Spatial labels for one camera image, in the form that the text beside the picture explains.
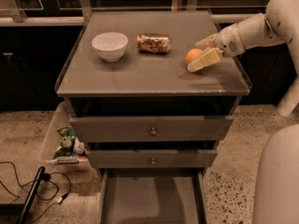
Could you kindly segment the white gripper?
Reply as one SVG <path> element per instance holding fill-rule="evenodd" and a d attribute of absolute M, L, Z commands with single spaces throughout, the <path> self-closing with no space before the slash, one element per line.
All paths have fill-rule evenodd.
<path fill-rule="evenodd" d="M 224 57 L 234 57 L 245 51 L 237 23 L 225 27 L 218 34 L 197 41 L 195 47 L 203 52 L 187 64 L 188 71 L 192 73 L 218 63 L 222 55 Z"/>

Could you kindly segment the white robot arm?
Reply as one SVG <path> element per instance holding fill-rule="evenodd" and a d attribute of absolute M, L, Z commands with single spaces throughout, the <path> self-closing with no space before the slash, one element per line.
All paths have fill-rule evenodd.
<path fill-rule="evenodd" d="M 287 117 L 299 104 L 299 0 L 270 0 L 259 13 L 195 43 L 202 51 L 187 63 L 196 72 L 224 57 L 285 43 L 296 72 L 277 106 Z M 256 177 L 252 224 L 299 224 L 299 125 L 281 129 L 264 145 Z"/>

